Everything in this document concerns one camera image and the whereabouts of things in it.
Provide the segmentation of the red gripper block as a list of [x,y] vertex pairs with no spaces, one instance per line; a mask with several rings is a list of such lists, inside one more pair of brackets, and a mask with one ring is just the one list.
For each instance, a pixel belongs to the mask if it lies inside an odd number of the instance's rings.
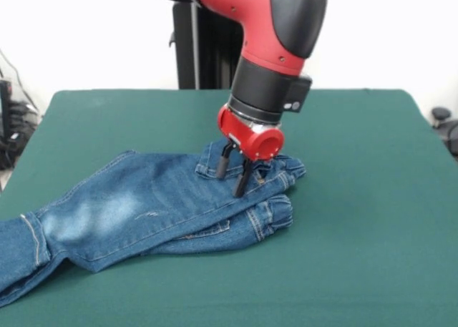
[[232,141],[228,141],[223,147],[215,176],[217,179],[223,179],[227,175],[230,171],[230,155],[237,147],[247,157],[243,161],[243,171],[233,191],[235,197],[242,197],[250,179],[252,161],[274,158],[283,147],[284,134],[278,125],[246,122],[226,104],[218,113],[218,127],[222,134]]

